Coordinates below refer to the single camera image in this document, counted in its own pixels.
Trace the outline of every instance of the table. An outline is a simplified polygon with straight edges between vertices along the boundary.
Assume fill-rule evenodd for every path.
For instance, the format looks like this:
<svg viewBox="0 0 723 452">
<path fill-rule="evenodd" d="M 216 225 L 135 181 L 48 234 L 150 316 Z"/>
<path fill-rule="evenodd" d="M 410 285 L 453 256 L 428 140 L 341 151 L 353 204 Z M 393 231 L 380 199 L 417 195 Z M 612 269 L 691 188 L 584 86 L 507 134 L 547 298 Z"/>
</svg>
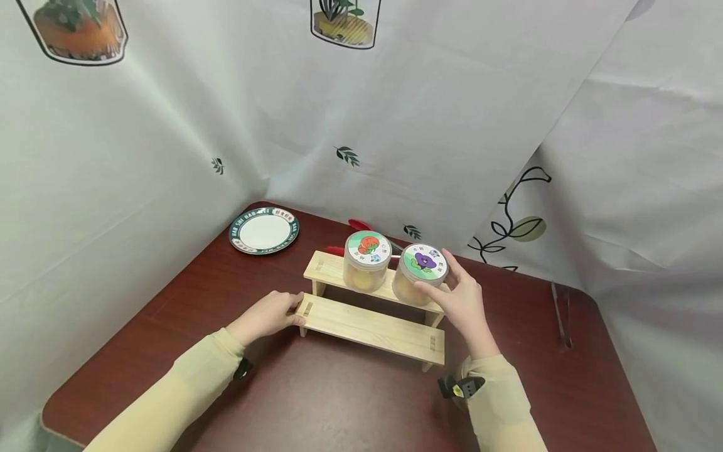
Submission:
<svg viewBox="0 0 723 452">
<path fill-rule="evenodd" d="M 257 202 L 249 208 L 269 205 Z M 236 251 L 219 234 L 48 400 L 43 426 L 88 444 L 203 336 L 273 289 L 309 291 L 315 250 L 351 227 L 289 209 L 299 238 L 274 255 Z M 548 281 L 461 259 L 484 290 L 490 328 L 517 368 L 550 451 L 655 451 L 597 305 L 571 291 L 574 349 L 560 345 Z M 325 297 L 422 323 L 424 312 L 334 287 Z M 465 412 L 436 379 L 466 356 L 448 320 L 446 369 L 298 328 L 252 344 L 255 369 L 181 437 L 178 451 L 476 451 Z"/>
</svg>

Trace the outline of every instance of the purple grape illustration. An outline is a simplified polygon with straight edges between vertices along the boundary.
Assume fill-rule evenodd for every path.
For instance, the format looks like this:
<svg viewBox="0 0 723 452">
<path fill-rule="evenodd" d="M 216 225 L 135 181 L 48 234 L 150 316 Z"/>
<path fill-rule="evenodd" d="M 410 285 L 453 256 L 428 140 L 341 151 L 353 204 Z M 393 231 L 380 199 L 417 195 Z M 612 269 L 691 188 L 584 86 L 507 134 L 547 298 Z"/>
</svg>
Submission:
<svg viewBox="0 0 723 452">
<path fill-rule="evenodd" d="M 437 267 L 437 263 L 432 260 L 431 257 L 423 255 L 420 252 L 414 255 L 414 259 L 411 260 L 411 264 L 413 267 L 416 267 L 419 270 L 427 273 L 431 272 L 433 268 Z"/>
</svg>

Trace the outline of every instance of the hand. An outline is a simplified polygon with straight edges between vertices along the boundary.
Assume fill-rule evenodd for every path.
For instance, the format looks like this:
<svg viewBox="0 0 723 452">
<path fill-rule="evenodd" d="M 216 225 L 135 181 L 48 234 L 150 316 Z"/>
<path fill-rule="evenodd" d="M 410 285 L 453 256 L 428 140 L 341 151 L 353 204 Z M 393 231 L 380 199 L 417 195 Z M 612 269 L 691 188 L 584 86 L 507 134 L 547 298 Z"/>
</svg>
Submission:
<svg viewBox="0 0 723 452">
<path fill-rule="evenodd" d="M 242 345 L 263 336 L 270 336 L 287 326 L 303 326 L 306 319 L 301 315 L 290 315 L 304 299 L 304 292 L 292 295 L 288 292 L 272 291 L 254 303 L 241 317 L 234 320 L 226 330 Z"/>
<path fill-rule="evenodd" d="M 462 268 L 452 253 L 442 250 L 442 254 L 449 265 L 450 272 L 446 281 L 452 291 L 443 292 L 422 281 L 414 283 L 414 287 L 444 310 L 452 325 L 467 342 L 472 359 L 500 354 L 484 316 L 482 287 Z"/>
</svg>

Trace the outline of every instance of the white curtain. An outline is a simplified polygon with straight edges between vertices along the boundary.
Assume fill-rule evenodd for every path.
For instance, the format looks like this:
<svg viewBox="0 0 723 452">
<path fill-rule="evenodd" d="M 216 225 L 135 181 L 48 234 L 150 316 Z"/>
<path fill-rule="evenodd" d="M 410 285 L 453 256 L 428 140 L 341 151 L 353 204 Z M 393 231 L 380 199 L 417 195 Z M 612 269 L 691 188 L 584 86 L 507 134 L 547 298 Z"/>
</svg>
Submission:
<svg viewBox="0 0 723 452">
<path fill-rule="evenodd" d="M 712 1 L 641 0 L 528 164 L 551 182 L 512 196 L 546 231 L 483 253 L 598 301 L 661 452 L 723 440 L 722 20 Z"/>
<path fill-rule="evenodd" d="M 660 450 L 710 450 L 712 0 L 118 2 L 92 56 L 0 4 L 0 450 L 262 198 L 587 290 Z"/>
</svg>

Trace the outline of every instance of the white plate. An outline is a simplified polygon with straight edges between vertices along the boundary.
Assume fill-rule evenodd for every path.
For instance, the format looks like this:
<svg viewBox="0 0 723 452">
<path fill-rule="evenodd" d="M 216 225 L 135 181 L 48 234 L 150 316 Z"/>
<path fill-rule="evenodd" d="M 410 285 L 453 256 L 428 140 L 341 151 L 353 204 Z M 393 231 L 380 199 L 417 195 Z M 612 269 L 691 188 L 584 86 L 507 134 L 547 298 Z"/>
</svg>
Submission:
<svg viewBox="0 0 723 452">
<path fill-rule="evenodd" d="M 228 239 L 238 251 L 268 255 L 283 250 L 299 235 L 294 214 L 277 207 L 262 207 L 242 213 L 228 230 Z"/>
</svg>

